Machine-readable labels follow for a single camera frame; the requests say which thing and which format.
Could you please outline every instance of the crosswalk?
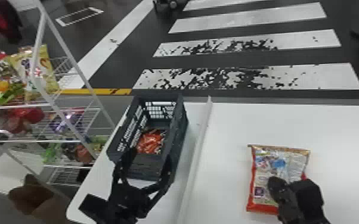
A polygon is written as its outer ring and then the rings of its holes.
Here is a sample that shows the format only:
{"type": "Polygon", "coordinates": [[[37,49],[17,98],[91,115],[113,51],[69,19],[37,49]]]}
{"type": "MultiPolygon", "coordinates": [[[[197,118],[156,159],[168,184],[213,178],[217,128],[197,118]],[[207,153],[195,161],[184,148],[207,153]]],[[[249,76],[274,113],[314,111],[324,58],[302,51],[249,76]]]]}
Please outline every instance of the crosswalk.
{"type": "MultiPolygon", "coordinates": [[[[184,11],[209,10],[259,1],[262,0],[196,0],[190,1],[184,11]]],[[[340,48],[342,45],[333,29],[288,33],[270,33],[268,30],[264,35],[248,36],[231,36],[230,33],[230,28],[235,27],[319,19],[327,19],[320,2],[180,18],[168,35],[222,30],[226,32],[225,37],[212,35],[208,39],[186,40],[187,35],[182,35],[184,39],[161,43],[153,58],[193,57],[197,61],[202,55],[252,55],[256,51],[264,51],[270,58],[272,51],[283,51],[286,57],[290,51],[340,48]]],[[[289,64],[281,65],[273,61],[273,64],[261,66],[251,66],[245,61],[242,66],[220,67],[218,60],[216,64],[217,67],[189,68],[179,63],[171,69],[145,68],[133,89],[359,90],[357,75],[347,61],[323,61],[321,64],[294,64],[290,61],[289,64]]]]}

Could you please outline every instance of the white stripe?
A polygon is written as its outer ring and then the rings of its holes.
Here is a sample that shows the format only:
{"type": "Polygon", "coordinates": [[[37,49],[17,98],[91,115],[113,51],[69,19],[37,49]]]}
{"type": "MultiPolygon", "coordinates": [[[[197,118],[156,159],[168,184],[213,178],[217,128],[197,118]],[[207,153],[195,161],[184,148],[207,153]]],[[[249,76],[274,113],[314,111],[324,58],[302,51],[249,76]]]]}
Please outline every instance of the white stripe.
{"type": "Polygon", "coordinates": [[[334,48],[341,44],[334,30],[275,33],[222,39],[162,43],[154,57],[220,54],[256,50],[334,48]]]}
{"type": "Polygon", "coordinates": [[[272,1],[272,0],[196,0],[190,1],[185,6],[184,11],[200,10],[202,8],[213,8],[226,5],[237,5],[245,4],[250,2],[261,2],[261,1],[272,1]]]}
{"type": "MultiPolygon", "coordinates": [[[[78,62],[79,67],[88,80],[152,9],[153,3],[151,0],[143,0],[78,62]]],[[[70,84],[65,86],[67,89],[81,87],[83,87],[83,81],[79,76],[75,76],[72,81],[70,80],[70,84]]]]}
{"type": "Polygon", "coordinates": [[[79,10],[79,11],[77,11],[77,12],[75,12],[75,13],[71,13],[71,14],[64,15],[64,16],[62,16],[62,17],[56,18],[55,20],[56,20],[56,22],[57,22],[58,24],[60,24],[61,26],[64,27],[64,26],[72,25],[72,24],[77,23],[77,22],[82,21],[82,20],[86,20],[87,18],[91,18],[91,17],[93,17],[93,16],[95,16],[95,15],[99,15],[99,14],[101,14],[101,13],[103,13],[103,12],[104,12],[104,11],[98,10],[97,8],[89,7],[89,8],[86,8],[86,9],[84,9],[84,10],[79,10]],[[93,12],[95,12],[95,13],[92,14],[92,15],[88,15],[88,16],[79,18],[79,19],[77,19],[77,20],[71,21],[70,23],[65,23],[65,22],[63,22],[63,21],[61,20],[62,18],[66,18],[66,17],[69,17],[69,16],[71,16],[71,15],[75,15],[75,14],[80,13],[80,12],[85,11],[85,10],[91,10],[91,11],[93,11],[93,12]]]}
{"type": "Polygon", "coordinates": [[[326,18],[319,2],[177,20],[169,33],[326,18]]]}
{"type": "Polygon", "coordinates": [[[359,80],[350,63],[269,66],[262,69],[153,69],[144,70],[133,88],[353,90],[359,89],[359,80]]]}

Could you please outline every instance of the yellow line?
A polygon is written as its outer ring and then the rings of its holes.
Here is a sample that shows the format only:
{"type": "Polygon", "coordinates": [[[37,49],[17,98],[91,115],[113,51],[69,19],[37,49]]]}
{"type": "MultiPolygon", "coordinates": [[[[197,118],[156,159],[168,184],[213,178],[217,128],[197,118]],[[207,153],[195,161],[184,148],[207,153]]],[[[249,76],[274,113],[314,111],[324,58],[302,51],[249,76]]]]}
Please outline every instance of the yellow line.
{"type": "MultiPolygon", "coordinates": [[[[129,95],[132,89],[93,89],[96,95],[129,95]]],[[[88,95],[87,89],[65,89],[61,92],[68,95],[88,95]]]]}

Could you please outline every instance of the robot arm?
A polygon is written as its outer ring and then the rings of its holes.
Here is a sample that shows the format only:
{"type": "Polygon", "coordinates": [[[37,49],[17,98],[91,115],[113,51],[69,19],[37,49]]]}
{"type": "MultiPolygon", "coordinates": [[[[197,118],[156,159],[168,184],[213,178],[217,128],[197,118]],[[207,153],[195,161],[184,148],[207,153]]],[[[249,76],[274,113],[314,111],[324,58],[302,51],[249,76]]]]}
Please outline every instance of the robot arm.
{"type": "Polygon", "coordinates": [[[287,184],[283,179],[270,177],[270,196],[278,204],[278,219],[283,224],[330,224],[324,216],[320,188],[306,179],[287,184]]]}
{"type": "Polygon", "coordinates": [[[136,148],[132,148],[117,162],[113,172],[112,190],[107,201],[88,194],[79,210],[98,224],[135,224],[138,219],[145,218],[173,182],[172,162],[170,156],[167,156],[159,181],[144,188],[137,188],[131,186],[127,180],[129,168],[136,155],[136,148]],[[157,194],[150,198],[149,195],[155,192],[157,194]]]}

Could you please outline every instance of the dark floor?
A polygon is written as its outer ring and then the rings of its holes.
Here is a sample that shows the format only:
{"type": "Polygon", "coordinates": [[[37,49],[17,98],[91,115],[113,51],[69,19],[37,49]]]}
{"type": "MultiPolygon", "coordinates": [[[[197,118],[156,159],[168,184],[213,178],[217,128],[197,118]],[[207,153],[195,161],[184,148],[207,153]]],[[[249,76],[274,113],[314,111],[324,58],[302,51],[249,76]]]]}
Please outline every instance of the dark floor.
{"type": "MultiPolygon", "coordinates": [[[[80,60],[91,50],[93,46],[129,14],[139,2],[141,2],[141,0],[43,1],[45,8],[53,20],[86,7],[94,7],[104,11],[102,14],[66,27],[61,27],[55,23],[76,60],[80,60]]],[[[171,85],[171,80],[167,80],[167,83],[164,85],[156,83],[155,85],[150,85],[145,88],[139,88],[139,85],[135,85],[140,78],[144,78],[142,74],[147,70],[160,71],[165,69],[169,70],[169,73],[172,73],[174,69],[182,69],[184,72],[199,71],[200,69],[206,68],[210,70],[235,69],[240,73],[242,73],[242,70],[248,70],[252,73],[258,71],[258,75],[262,76],[262,68],[273,69],[273,67],[278,66],[292,67],[297,65],[321,65],[330,63],[351,63],[359,82],[359,42],[349,34],[351,21],[355,20],[355,18],[359,18],[358,0],[344,0],[342,4],[340,1],[335,0],[320,1],[327,15],[326,19],[169,33],[173,24],[177,19],[181,18],[286,7],[310,2],[317,2],[317,0],[258,1],[194,11],[176,10],[170,15],[156,14],[152,10],[97,70],[90,79],[90,83],[94,88],[133,88],[133,94],[145,91],[151,92],[151,89],[157,86],[156,89],[169,89],[171,91],[181,89],[183,94],[189,96],[359,98],[359,88],[344,87],[343,83],[346,82],[346,80],[343,78],[331,80],[331,82],[336,83],[335,86],[338,84],[340,86],[334,89],[320,88],[320,86],[318,86],[315,89],[308,88],[301,90],[301,88],[295,87],[296,85],[294,85],[294,88],[287,88],[287,84],[291,85],[292,83],[285,83],[285,88],[281,87],[284,83],[276,83],[276,85],[270,86],[270,88],[268,86],[267,88],[262,88],[259,83],[249,82],[249,80],[248,82],[242,80],[242,85],[238,84],[235,88],[233,86],[228,87],[228,85],[225,85],[224,88],[220,87],[220,85],[211,85],[211,83],[209,83],[210,81],[203,81],[202,84],[199,83],[199,86],[196,85],[196,87],[183,84],[180,88],[171,85]],[[228,54],[153,57],[159,45],[165,42],[326,29],[335,30],[339,42],[342,45],[341,47],[281,51],[253,49],[228,54]]],[[[22,12],[21,17],[24,20],[22,31],[24,39],[19,45],[8,44],[7,41],[0,36],[0,48],[9,54],[17,52],[18,46],[31,45],[35,40],[39,12],[37,10],[28,10],[22,12]]],[[[61,48],[55,47],[57,41],[49,30],[46,31],[44,42],[49,46],[50,57],[60,57],[64,55],[61,48]]]]}
{"type": "MultiPolygon", "coordinates": [[[[352,18],[359,17],[359,2],[347,0],[320,1],[327,19],[298,21],[293,23],[265,24],[218,30],[203,30],[168,34],[178,18],[199,17],[263,8],[283,7],[287,5],[315,2],[312,0],[263,1],[243,5],[208,8],[196,11],[174,12],[170,17],[158,17],[151,11],[131,35],[110,56],[99,71],[91,78],[95,88],[132,88],[145,69],[177,68],[217,68],[248,66],[282,66],[298,64],[351,63],[359,79],[359,47],[350,32],[352,18]],[[161,43],[173,41],[190,41],[197,39],[221,38],[227,36],[248,36],[266,33],[300,32],[309,30],[335,29],[342,44],[341,48],[303,49],[294,51],[252,51],[225,55],[194,55],[188,57],[154,57],[153,54],[161,43]]],[[[243,97],[331,97],[359,98],[359,90],[338,89],[261,91],[251,88],[217,90],[186,90],[186,95],[226,95],[243,97]]]]}

